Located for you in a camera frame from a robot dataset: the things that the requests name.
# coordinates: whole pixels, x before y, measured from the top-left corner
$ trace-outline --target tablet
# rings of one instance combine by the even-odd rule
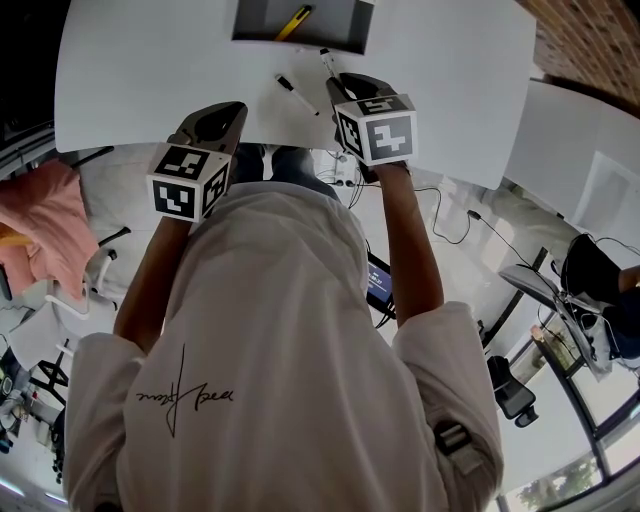
[[[369,260],[369,287],[367,289],[367,303],[374,309],[395,319],[396,315],[391,310],[393,295],[391,294],[391,268],[384,261],[376,258],[370,252]]]

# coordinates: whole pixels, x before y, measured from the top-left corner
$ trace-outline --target black and white marker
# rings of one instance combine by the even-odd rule
[[[320,58],[322,59],[322,62],[324,64],[324,67],[327,68],[327,71],[329,72],[329,76],[331,78],[338,78],[338,74],[336,73],[335,70],[335,62],[333,61],[333,55],[331,55],[331,52],[328,50],[328,48],[323,48],[322,50],[320,50]]]
[[[298,98],[298,100],[300,101],[300,103],[302,103],[305,107],[307,107],[307,109],[309,109],[309,112],[311,112],[314,116],[319,116],[320,112],[318,112],[316,110],[316,108],[309,103],[309,101],[302,96],[302,94],[300,94],[297,89],[295,89],[293,87],[293,85],[291,85],[291,82],[289,82],[289,80],[287,80],[285,77],[283,77],[282,75],[276,75],[276,81],[282,86],[284,87],[287,91],[289,91],[290,93],[292,93],[296,98]]]

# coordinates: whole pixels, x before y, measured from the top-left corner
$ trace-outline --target white t-shirt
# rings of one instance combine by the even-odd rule
[[[469,308],[411,318],[389,347],[366,286],[364,240],[338,202],[286,183],[232,187],[192,236],[150,355],[115,335],[80,342],[71,506],[484,510],[502,457]],[[433,431],[445,420],[471,440],[449,456]],[[465,438],[448,430],[445,443]]]

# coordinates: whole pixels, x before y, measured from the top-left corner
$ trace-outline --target white table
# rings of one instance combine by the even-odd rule
[[[60,47],[59,151],[166,140],[184,117],[240,100],[242,140],[335,149],[317,49],[232,42],[237,0],[73,0]],[[535,21],[513,0],[380,0],[366,56],[339,71],[408,93],[419,120],[414,167],[495,188],[524,106]],[[274,80],[289,78],[313,118]]]

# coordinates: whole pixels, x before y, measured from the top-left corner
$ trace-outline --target fiducial marker cube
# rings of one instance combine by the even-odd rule
[[[406,94],[335,105],[343,147],[365,165],[418,155],[416,110]]]
[[[152,207],[166,217],[200,222],[229,186],[231,155],[160,144],[147,173]]]

